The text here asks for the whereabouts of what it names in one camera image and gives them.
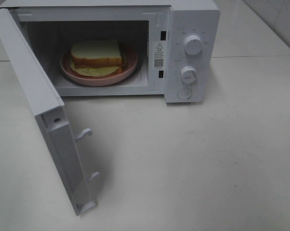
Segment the lower white microwave knob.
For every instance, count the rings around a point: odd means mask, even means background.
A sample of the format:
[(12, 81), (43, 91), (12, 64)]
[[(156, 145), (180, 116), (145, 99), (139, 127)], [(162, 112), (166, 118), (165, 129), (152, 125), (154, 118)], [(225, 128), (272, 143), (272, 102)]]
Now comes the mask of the lower white microwave knob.
[(185, 66), (180, 71), (181, 81), (185, 84), (190, 84), (196, 81), (197, 72), (192, 66)]

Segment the pink round plate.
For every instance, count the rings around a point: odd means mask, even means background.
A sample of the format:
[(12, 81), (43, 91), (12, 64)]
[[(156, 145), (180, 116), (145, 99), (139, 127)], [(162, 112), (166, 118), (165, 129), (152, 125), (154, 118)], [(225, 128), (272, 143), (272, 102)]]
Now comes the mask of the pink round plate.
[(61, 57), (60, 65), (63, 73), (72, 81), (91, 87), (107, 86), (119, 83), (120, 81), (129, 77), (137, 67), (138, 55), (132, 48), (121, 44), (123, 55), (126, 58), (126, 64), (116, 71), (104, 76), (88, 76), (81, 75), (72, 67), (72, 60), (70, 58), (70, 51), (67, 50)]

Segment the upper white microwave knob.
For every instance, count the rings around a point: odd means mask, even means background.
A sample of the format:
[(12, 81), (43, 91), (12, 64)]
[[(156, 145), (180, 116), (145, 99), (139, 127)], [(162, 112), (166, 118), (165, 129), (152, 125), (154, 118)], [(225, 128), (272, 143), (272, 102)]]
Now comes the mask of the upper white microwave knob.
[(189, 55), (197, 55), (202, 51), (203, 40), (197, 34), (191, 34), (184, 39), (184, 49)]

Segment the round white door button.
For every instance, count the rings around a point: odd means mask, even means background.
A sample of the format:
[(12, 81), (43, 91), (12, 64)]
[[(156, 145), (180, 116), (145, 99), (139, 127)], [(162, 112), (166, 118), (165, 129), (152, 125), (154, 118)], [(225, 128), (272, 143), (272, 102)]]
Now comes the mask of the round white door button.
[(192, 91), (189, 88), (183, 88), (177, 92), (177, 96), (182, 100), (187, 100), (191, 98)]

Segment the white bread sandwich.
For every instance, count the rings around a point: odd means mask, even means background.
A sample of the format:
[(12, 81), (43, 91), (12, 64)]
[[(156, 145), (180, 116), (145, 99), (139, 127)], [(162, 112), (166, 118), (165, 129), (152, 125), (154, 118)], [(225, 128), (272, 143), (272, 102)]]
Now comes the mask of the white bread sandwich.
[(70, 68), (86, 77), (120, 74), (127, 63), (116, 39), (81, 41), (70, 49)]

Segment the white microwave oven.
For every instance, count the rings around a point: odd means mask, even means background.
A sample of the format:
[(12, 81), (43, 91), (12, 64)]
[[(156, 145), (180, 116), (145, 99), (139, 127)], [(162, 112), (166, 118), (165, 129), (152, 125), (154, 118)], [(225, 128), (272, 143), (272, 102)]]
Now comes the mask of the white microwave oven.
[[(20, 30), (60, 97), (163, 95), (168, 103), (202, 101), (220, 11), (211, 0), (7, 0), (0, 9), (14, 11)], [(202, 51), (189, 55), (184, 39), (197, 34)], [(84, 40), (116, 39), (138, 54), (137, 67), (119, 83), (90, 87), (70, 80), (60, 59)], [(196, 69), (185, 84), (180, 71)], [(192, 91), (190, 99), (177, 96)]]

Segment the white microwave door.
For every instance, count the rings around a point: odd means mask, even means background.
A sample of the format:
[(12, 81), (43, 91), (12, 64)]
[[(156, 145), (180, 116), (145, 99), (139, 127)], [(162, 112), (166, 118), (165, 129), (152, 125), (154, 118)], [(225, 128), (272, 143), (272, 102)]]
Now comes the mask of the white microwave door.
[(96, 206), (89, 184), (100, 173), (85, 174), (76, 146), (92, 131), (73, 134), (65, 104), (23, 36), (16, 13), (5, 8), (0, 9), (0, 39), (78, 216)]

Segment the white microwave knob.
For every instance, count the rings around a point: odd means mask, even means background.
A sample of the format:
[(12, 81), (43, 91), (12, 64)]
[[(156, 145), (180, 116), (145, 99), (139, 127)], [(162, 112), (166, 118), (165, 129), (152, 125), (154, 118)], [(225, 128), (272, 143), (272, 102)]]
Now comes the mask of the white microwave knob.
[(191, 34), (184, 39), (184, 49), (189, 55), (197, 55), (202, 51), (203, 40), (197, 34)]
[(192, 66), (185, 66), (180, 71), (181, 81), (185, 84), (190, 84), (196, 81), (197, 72)]

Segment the white adjacent table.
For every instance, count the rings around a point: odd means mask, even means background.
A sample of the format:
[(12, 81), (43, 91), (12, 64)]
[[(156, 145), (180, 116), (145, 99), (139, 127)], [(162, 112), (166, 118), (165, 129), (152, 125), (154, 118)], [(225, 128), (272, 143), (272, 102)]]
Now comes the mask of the white adjacent table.
[(213, 58), (290, 56), (287, 44), (242, 0), (216, 0), (221, 15)]

